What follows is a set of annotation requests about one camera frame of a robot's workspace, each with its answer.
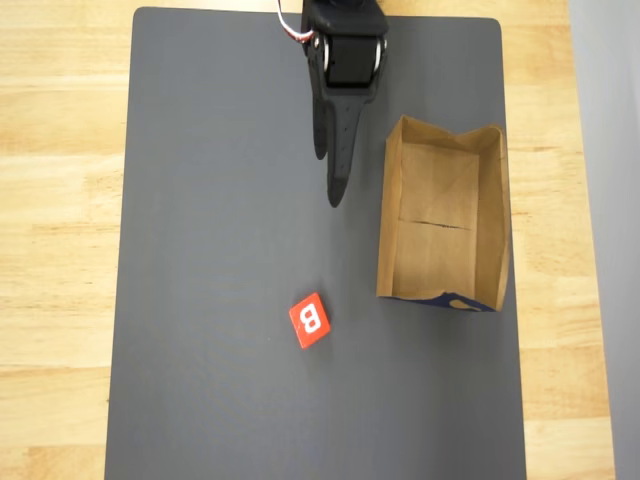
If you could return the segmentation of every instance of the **cardboard box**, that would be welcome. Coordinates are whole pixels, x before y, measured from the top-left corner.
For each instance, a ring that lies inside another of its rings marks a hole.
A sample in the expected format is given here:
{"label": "cardboard box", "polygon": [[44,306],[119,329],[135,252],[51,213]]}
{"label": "cardboard box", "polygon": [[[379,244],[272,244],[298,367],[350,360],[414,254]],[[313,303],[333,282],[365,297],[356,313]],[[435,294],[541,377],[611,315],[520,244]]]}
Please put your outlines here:
{"label": "cardboard box", "polygon": [[501,310],[511,214],[504,133],[402,117],[387,139],[377,295]]}

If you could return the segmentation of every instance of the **robotic arm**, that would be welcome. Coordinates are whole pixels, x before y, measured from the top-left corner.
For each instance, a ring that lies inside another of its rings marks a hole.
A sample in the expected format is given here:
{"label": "robotic arm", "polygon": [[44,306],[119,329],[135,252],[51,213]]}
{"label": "robotic arm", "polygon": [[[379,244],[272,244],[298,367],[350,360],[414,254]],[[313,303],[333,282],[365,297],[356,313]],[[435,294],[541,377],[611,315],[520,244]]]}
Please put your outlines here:
{"label": "robotic arm", "polygon": [[360,113],[376,96],[385,63],[386,17],[375,0],[304,0],[303,45],[313,93],[316,156],[327,156],[327,193],[337,207],[347,188]]}

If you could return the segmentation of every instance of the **open box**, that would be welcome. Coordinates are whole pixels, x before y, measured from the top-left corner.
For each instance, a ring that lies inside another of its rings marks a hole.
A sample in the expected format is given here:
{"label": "open box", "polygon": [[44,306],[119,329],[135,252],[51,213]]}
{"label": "open box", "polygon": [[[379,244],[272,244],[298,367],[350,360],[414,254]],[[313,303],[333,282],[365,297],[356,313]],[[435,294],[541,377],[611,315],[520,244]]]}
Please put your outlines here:
{"label": "open box", "polygon": [[510,239],[502,130],[402,117],[386,146],[377,295],[501,310]]}

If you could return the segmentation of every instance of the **cable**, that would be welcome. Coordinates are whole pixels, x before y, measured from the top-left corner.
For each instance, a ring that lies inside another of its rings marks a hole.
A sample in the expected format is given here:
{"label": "cable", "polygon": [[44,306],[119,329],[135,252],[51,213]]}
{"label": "cable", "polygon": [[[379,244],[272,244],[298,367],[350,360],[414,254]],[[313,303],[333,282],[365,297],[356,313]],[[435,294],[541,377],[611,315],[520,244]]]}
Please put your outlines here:
{"label": "cable", "polygon": [[282,28],[287,33],[287,35],[289,35],[298,43],[307,43],[309,40],[311,40],[315,32],[313,30],[309,30],[305,33],[296,32],[284,21],[284,18],[282,17],[282,5],[280,4],[280,0],[276,0],[276,2],[278,4],[278,18],[280,19],[280,25],[282,25]]}

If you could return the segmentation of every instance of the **wooden table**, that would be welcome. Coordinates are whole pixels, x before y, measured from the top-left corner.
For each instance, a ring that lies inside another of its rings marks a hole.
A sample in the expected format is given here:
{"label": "wooden table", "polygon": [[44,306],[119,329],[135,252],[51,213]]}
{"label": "wooden table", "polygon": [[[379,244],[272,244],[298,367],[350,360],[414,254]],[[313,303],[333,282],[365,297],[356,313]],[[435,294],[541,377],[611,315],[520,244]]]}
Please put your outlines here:
{"label": "wooden table", "polygon": [[[274,0],[152,3],[274,8]],[[502,24],[528,478],[614,478],[567,0],[380,3],[391,15]],[[140,5],[2,2],[3,480],[103,476],[131,19]]]}

